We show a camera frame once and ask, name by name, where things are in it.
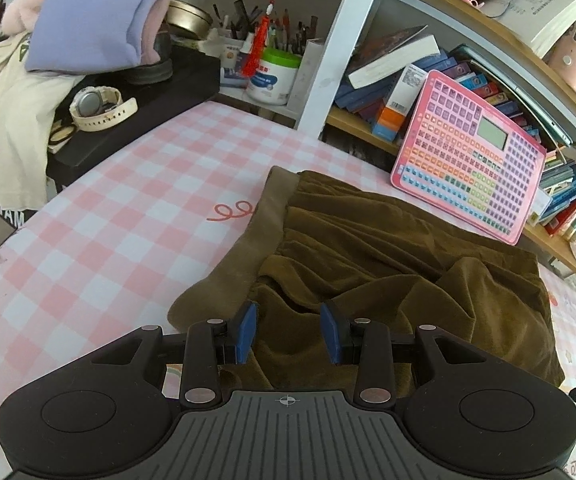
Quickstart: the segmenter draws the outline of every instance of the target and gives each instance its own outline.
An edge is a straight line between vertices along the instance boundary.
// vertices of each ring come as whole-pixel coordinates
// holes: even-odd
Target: silver screw
[[[388,402],[391,397],[390,392],[383,388],[366,388],[359,396],[363,402],[369,402],[370,404]]]
[[[217,394],[209,388],[193,388],[185,393],[185,400],[193,404],[205,404],[214,400]]]

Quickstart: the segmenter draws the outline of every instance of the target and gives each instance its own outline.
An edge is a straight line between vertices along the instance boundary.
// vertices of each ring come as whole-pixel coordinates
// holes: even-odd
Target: white watch strap
[[[103,103],[113,103],[116,104],[109,112],[100,114],[94,117],[81,117],[74,103],[70,105],[70,114],[72,115],[72,120],[79,130],[84,132],[100,132],[116,126],[128,117],[134,115],[138,110],[138,105],[136,104],[136,99],[133,97],[123,102],[120,92],[116,88],[109,86],[102,86],[96,88],[103,98]]]

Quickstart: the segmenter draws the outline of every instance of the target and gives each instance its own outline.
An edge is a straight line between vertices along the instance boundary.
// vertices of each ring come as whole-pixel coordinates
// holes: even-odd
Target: lavender fabric
[[[138,66],[141,35],[156,0],[45,0],[27,70],[72,74]]]

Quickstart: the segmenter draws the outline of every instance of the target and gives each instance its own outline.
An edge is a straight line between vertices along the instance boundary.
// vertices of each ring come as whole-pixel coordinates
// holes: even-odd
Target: gingham tablecloth
[[[273,165],[397,196],[478,232],[316,139],[224,105],[199,105],[88,172],[0,248],[0,404],[141,325],[172,332],[171,303],[243,232]],[[576,385],[576,298],[567,303],[567,287],[542,270],[557,300],[559,356]],[[8,472],[0,449],[0,478]]]

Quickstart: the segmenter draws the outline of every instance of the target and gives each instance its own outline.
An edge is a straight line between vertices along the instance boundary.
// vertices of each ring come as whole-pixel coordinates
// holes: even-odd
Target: gray gripper base
[[[104,480],[466,480],[408,442],[391,416],[341,392],[234,392],[181,417],[154,454]],[[535,480],[567,480],[554,470]],[[15,473],[10,480],[33,480]]]

